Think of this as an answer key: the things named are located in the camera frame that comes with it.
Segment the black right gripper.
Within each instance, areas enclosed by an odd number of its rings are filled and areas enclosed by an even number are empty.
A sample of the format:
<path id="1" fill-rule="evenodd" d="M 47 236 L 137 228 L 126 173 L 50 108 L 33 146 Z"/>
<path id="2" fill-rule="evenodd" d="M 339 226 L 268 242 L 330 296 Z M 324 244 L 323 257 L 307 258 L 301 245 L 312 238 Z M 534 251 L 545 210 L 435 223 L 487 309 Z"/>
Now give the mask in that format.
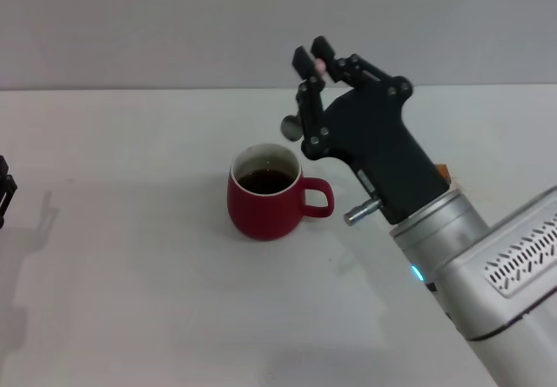
<path id="1" fill-rule="evenodd" d="M 303 131 L 301 150 L 316 161 L 345 163 L 371 197 L 378 198 L 390 224 L 398 224 L 443 195 L 446 179 L 418 145 L 402 120 L 413 93 L 411 82 L 390 76 L 357 54 L 337 57 L 322 36 L 313 40 L 313 60 L 303 46 L 292 67 L 301 79 L 296 100 Z M 323 106 L 323 73 L 353 89 Z"/>

